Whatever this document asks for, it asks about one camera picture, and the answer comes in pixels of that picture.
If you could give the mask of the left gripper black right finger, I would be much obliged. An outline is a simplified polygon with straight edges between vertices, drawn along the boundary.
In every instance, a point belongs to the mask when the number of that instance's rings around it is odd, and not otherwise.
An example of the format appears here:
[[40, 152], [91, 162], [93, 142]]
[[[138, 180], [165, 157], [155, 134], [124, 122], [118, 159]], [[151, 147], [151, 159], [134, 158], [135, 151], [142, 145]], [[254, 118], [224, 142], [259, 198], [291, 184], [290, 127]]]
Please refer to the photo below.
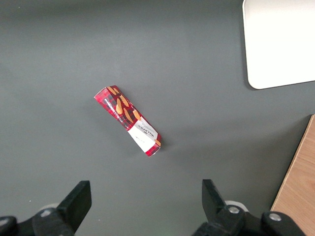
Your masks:
[[194, 232], [195, 236], [259, 236], [260, 220], [243, 207], [227, 204], [210, 179], [202, 181], [202, 206], [207, 222]]

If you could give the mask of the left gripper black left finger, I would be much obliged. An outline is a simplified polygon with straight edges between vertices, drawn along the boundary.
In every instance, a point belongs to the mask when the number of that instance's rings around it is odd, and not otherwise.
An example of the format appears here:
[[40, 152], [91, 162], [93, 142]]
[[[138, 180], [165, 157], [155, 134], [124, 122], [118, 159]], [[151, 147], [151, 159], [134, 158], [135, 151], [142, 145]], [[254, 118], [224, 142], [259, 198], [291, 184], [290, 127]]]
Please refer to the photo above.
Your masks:
[[92, 206], [91, 185], [80, 181], [57, 207], [39, 211], [32, 218], [36, 236], [73, 236]]

